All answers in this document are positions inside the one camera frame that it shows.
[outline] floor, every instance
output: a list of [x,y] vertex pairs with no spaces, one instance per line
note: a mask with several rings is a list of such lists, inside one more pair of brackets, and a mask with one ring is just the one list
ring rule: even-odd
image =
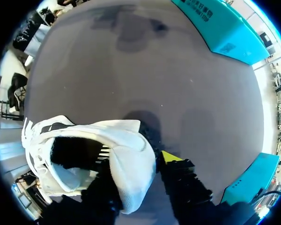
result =
[[277,148],[277,96],[272,85],[272,73],[269,66],[254,71],[262,98],[264,116],[264,140],[262,152],[275,154]]
[[[219,203],[264,145],[252,67],[211,53],[169,0],[92,0],[60,17],[29,79],[26,117],[145,121],[166,151],[189,158]],[[173,225],[157,175],[140,209],[117,224]]]

